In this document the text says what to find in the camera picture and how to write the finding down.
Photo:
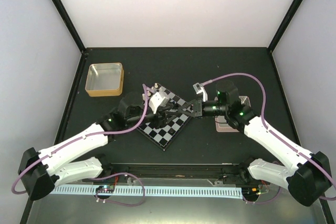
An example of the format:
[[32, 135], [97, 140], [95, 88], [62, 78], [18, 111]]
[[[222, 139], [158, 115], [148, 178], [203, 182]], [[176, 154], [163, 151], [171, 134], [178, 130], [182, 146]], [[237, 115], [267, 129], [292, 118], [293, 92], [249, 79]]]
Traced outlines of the black white chess board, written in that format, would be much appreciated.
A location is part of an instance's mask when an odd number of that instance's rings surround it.
[[[155, 90], [165, 92], [170, 98], [169, 102], [175, 101], [179, 105], [183, 105], [186, 101], [167, 89], [166, 87], [159, 84], [159, 88]], [[141, 132], [144, 136], [146, 136], [150, 141], [152, 141], [156, 146], [158, 146], [161, 150], [165, 151], [168, 146], [176, 139], [177, 135], [181, 133], [183, 127], [185, 127], [189, 121], [190, 117], [186, 115], [181, 115], [179, 118], [174, 119], [174, 125], [172, 126], [175, 131], [173, 135], [169, 133], [170, 126], [169, 123], [165, 127], [155, 128], [153, 122], [147, 122], [138, 127], [138, 131]]]

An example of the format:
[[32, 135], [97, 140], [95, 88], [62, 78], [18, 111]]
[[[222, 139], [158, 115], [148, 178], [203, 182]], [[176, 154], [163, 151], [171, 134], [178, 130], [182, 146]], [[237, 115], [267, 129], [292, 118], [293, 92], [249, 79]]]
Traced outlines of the pink metal tin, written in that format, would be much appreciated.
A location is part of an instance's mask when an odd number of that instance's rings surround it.
[[[239, 96], [241, 103], [244, 105], [250, 106], [250, 99], [248, 96]], [[238, 130], [233, 129], [229, 124], [226, 122], [224, 116], [217, 116], [215, 117], [215, 127], [216, 131], [220, 133], [237, 133]]]

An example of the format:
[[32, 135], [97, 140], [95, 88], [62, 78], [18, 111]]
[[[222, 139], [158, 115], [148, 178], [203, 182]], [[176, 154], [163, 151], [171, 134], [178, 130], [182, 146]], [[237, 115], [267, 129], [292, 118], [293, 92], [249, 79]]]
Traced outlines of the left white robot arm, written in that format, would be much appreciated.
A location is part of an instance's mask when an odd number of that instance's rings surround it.
[[85, 153], [109, 143], [109, 137], [142, 129], [145, 134], [169, 142], [169, 132], [182, 114], [178, 109], [185, 101], [168, 91], [149, 89], [146, 93], [128, 93], [119, 105], [77, 135], [40, 151], [31, 147], [23, 152], [18, 179], [23, 194], [32, 201], [49, 195], [56, 187], [82, 179], [108, 181], [111, 166], [102, 157], [77, 159]]

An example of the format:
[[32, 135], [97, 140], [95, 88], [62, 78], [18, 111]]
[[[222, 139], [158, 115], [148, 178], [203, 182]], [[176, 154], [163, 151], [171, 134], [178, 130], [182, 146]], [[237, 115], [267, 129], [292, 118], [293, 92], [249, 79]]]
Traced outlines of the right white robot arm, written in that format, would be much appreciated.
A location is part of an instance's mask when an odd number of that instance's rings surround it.
[[240, 168], [239, 179], [250, 184], [265, 180], [289, 191], [303, 206], [309, 207], [332, 186], [328, 157], [313, 153], [268, 125], [250, 106], [242, 103], [237, 87], [229, 80], [216, 85], [216, 100], [194, 99], [178, 108], [193, 118], [223, 116], [228, 125], [254, 140], [280, 161], [273, 164], [261, 158]]

